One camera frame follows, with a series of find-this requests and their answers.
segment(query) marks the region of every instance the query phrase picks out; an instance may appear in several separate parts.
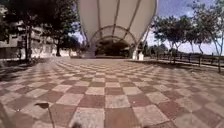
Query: red tile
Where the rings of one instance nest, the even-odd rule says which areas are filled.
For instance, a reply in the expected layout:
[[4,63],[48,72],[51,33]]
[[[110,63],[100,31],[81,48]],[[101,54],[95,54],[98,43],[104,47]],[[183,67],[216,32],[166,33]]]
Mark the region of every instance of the red tile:
[[177,128],[172,122],[165,122],[152,126],[145,126],[143,128]]
[[105,87],[105,83],[103,83],[103,82],[91,82],[89,86],[92,86],[92,87]]
[[123,87],[135,87],[136,86],[132,82],[121,82],[120,85],[123,86]]
[[57,86],[57,84],[47,83],[47,84],[44,84],[44,85],[40,86],[39,88],[42,88],[42,89],[45,89],[45,90],[51,90],[55,86]]
[[105,128],[134,128],[139,122],[131,108],[106,109]]
[[32,128],[32,125],[36,121],[36,119],[34,119],[33,117],[20,112],[16,112],[11,117],[11,120],[16,128]]
[[196,102],[197,104],[200,104],[201,106],[206,105],[209,103],[209,100],[206,100],[205,98],[202,98],[200,95],[192,95],[189,97],[191,100]]
[[129,78],[132,82],[142,82],[140,78]]
[[144,94],[129,95],[128,100],[132,107],[147,106],[151,104],[147,96]]
[[9,91],[5,89],[0,90],[0,96],[5,95],[6,93],[9,93]]
[[[76,108],[74,106],[69,105],[54,104],[51,106],[50,111],[54,123],[62,127],[67,127],[75,112],[75,109]],[[51,123],[49,112],[45,113],[40,120],[46,123]]]
[[201,91],[200,89],[198,89],[198,88],[195,88],[195,87],[187,87],[186,89],[188,89],[188,90],[190,90],[190,91],[192,91],[192,92],[199,92],[199,91]]
[[85,95],[78,106],[86,108],[104,108],[105,96]]
[[124,91],[122,88],[105,88],[106,95],[123,95]]
[[106,82],[118,82],[117,78],[105,78]]
[[25,87],[23,87],[23,88],[20,88],[20,89],[16,90],[15,92],[16,92],[16,93],[19,93],[19,94],[26,94],[26,93],[32,91],[33,89],[34,89],[34,88],[30,88],[30,87],[28,87],[28,86],[25,86]]
[[26,105],[28,105],[29,103],[31,103],[33,101],[34,101],[34,99],[32,99],[32,98],[20,97],[16,100],[9,102],[7,104],[7,106],[9,106],[10,108],[17,111],[17,110],[21,110],[23,107],[25,107]]
[[27,81],[22,82],[20,84],[22,84],[22,85],[29,85],[29,84],[32,84],[32,83],[33,83],[33,81],[27,80]]
[[44,95],[41,95],[38,99],[55,103],[62,97],[62,92],[48,91]]
[[157,91],[157,89],[153,88],[152,86],[139,87],[139,89],[143,93],[150,93],[150,92],[156,92]]
[[223,120],[220,116],[206,108],[195,111],[194,114],[211,128],[215,128]]
[[65,85],[75,85],[76,82],[77,82],[76,80],[65,80],[61,84],[65,84]]
[[171,100],[176,100],[183,97],[182,95],[180,95],[179,93],[175,91],[166,91],[166,92],[163,92],[163,94]]
[[173,101],[160,103],[158,104],[158,108],[170,119],[175,119],[176,117],[187,113],[184,108]]
[[84,86],[73,86],[67,92],[74,93],[74,94],[85,94],[88,87]]

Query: canopy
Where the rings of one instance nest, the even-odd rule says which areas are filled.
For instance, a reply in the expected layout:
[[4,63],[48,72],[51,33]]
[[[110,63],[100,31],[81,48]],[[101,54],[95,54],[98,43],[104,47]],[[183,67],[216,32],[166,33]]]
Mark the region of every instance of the canopy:
[[156,13],[157,0],[79,0],[87,42],[102,40],[138,44]]

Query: white tile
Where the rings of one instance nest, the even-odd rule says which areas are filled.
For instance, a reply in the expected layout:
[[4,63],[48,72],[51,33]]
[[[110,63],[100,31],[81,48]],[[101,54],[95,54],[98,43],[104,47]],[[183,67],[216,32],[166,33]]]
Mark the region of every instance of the white tile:
[[35,89],[35,90],[32,90],[30,92],[28,92],[26,94],[27,97],[32,97],[32,98],[37,98],[45,93],[47,93],[48,90],[44,90],[44,89]]
[[156,125],[169,121],[166,115],[164,115],[155,105],[134,107],[133,110],[142,126]]
[[130,107],[127,96],[125,95],[107,95],[106,108],[127,108]]
[[82,128],[104,128],[104,120],[104,109],[78,108],[69,123],[69,127],[78,123],[82,125]]
[[83,98],[82,94],[66,93],[57,101],[57,103],[63,105],[77,106],[82,98]]
[[149,98],[149,100],[153,103],[159,104],[161,102],[167,102],[170,101],[168,97],[163,95],[161,92],[152,92],[146,94],[146,96]]
[[104,87],[89,87],[86,91],[88,95],[104,95]]
[[58,85],[54,87],[52,90],[57,92],[66,92],[71,87],[72,87],[71,85]]

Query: green tree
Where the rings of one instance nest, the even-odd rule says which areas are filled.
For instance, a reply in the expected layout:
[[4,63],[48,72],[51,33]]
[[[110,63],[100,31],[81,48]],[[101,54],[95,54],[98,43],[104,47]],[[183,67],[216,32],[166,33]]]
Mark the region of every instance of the green tree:
[[42,3],[44,9],[40,14],[45,25],[45,34],[56,39],[57,56],[60,56],[60,46],[63,38],[69,33],[80,29],[79,17],[74,0],[45,0]]
[[214,42],[218,54],[218,71],[221,72],[220,58],[224,44],[224,10],[221,1],[217,1],[215,6],[206,8],[204,4],[194,2],[192,5],[194,18],[200,33],[199,43]]

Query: tree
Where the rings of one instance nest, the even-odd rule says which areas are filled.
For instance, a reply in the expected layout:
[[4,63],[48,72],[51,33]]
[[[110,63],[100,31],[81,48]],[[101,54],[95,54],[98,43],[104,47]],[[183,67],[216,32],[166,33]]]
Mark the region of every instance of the tree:
[[7,12],[5,20],[11,26],[22,28],[21,31],[11,31],[10,34],[24,34],[25,58],[31,57],[31,32],[32,28],[40,25],[37,14],[41,6],[37,0],[9,0],[6,4]]
[[173,16],[168,18],[158,17],[153,24],[155,38],[161,42],[167,40],[170,44],[170,49],[173,49],[175,46],[177,49],[176,51],[178,51],[180,45],[187,42],[186,34],[190,29],[190,24],[190,18],[186,15],[180,18],[175,18]]
[[201,34],[197,43],[201,44],[203,41],[205,43],[210,43],[211,40],[214,42],[219,56],[219,72],[221,72],[220,58],[224,44],[224,10],[221,4],[221,1],[217,1],[215,6],[209,8],[206,8],[204,4],[199,4],[197,2],[194,2],[192,5],[195,14],[194,18],[199,28],[199,33]]
[[45,0],[42,3],[43,11],[40,16],[45,25],[45,34],[56,39],[57,56],[60,56],[60,46],[63,38],[69,33],[79,30],[79,17],[74,9],[74,0]]

